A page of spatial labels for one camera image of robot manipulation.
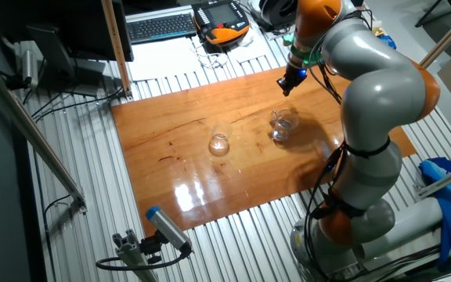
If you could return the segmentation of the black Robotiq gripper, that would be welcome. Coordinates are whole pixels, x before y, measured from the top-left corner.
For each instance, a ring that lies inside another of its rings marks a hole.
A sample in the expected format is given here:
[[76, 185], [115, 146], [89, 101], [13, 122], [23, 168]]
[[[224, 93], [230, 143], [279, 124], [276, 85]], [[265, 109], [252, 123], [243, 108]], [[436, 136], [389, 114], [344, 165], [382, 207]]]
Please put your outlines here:
[[307, 78], [307, 70], [288, 64], [285, 75], [276, 81], [283, 90], [283, 95], [288, 97], [293, 87], [299, 86]]

